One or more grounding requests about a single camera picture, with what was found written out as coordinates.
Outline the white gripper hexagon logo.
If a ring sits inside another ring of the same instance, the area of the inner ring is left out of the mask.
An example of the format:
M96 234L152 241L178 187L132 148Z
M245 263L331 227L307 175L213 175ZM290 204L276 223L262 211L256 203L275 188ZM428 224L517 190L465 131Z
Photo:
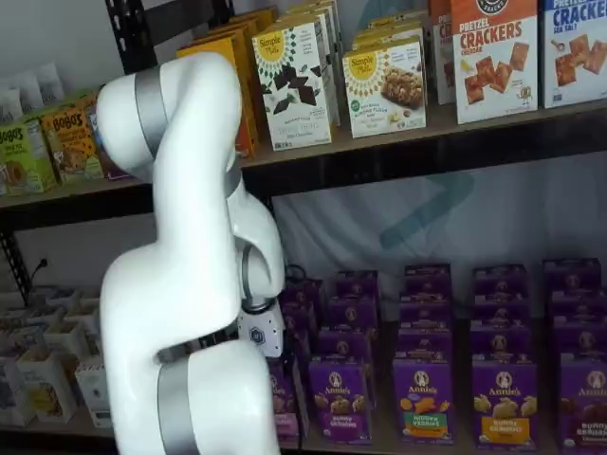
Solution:
M238 335L254 343L267 358L279 358L284 350L285 323L279 305L264 311L242 310L238 317Z

